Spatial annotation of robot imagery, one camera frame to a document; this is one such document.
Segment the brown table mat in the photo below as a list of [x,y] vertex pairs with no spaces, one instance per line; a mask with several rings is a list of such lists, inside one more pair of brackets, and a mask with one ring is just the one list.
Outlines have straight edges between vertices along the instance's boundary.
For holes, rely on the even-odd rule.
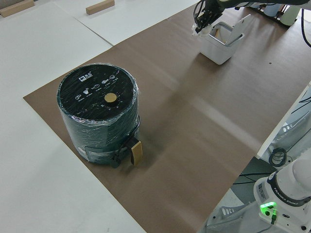
[[218,66],[199,53],[192,11],[85,63],[112,63],[136,78],[140,166],[127,159],[112,169],[81,159],[57,108],[64,75],[25,97],[148,233],[199,230],[310,81],[311,53],[299,22],[286,31],[248,9],[226,11],[222,21],[229,24],[249,13],[253,20],[235,55]]

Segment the plastic wrap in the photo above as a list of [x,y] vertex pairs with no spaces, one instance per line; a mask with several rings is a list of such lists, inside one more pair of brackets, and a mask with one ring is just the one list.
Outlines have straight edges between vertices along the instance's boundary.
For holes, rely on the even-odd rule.
[[[117,100],[105,101],[108,93]],[[57,90],[57,103],[71,140],[90,162],[109,164],[128,155],[124,142],[138,131],[138,87],[126,70],[90,64],[69,73]]]

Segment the gold knob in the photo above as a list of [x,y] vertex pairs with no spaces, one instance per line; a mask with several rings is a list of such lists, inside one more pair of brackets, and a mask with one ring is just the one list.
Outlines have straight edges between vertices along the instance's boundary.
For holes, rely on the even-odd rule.
[[113,103],[117,100],[117,95],[114,93],[108,93],[105,95],[104,99],[107,103]]

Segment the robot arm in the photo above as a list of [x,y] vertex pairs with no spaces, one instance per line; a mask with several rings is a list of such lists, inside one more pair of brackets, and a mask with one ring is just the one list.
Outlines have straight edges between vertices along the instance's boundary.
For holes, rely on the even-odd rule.
[[195,6],[193,13],[194,21],[197,25],[195,31],[199,33],[203,28],[212,24],[222,15],[222,12],[226,8],[275,3],[296,5],[303,9],[311,9],[310,0],[257,0],[257,2],[245,2],[243,0],[201,0]]

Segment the cable connector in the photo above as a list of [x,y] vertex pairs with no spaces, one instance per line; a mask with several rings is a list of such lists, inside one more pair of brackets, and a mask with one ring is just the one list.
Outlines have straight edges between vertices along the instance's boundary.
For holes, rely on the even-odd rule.
[[273,210],[273,214],[271,217],[271,224],[274,225],[274,222],[276,221],[276,210]]

